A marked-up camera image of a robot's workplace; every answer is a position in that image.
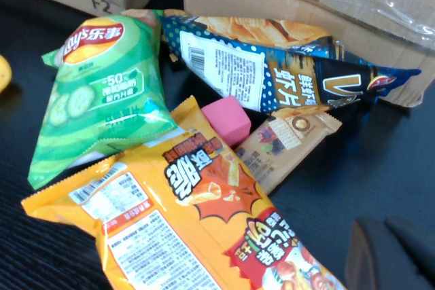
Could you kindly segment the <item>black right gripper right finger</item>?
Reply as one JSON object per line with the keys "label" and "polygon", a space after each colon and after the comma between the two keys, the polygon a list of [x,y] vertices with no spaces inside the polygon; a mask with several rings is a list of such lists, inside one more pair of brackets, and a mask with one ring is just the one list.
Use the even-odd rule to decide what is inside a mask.
{"label": "black right gripper right finger", "polygon": [[399,216],[388,217],[385,225],[416,267],[418,276],[434,289],[434,235]]}

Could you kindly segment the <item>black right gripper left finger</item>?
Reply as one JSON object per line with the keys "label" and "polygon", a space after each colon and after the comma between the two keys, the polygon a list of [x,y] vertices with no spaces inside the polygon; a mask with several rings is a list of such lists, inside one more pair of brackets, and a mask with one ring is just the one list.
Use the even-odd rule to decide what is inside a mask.
{"label": "black right gripper left finger", "polygon": [[431,289],[385,220],[373,217],[353,222],[345,279],[349,289]]}

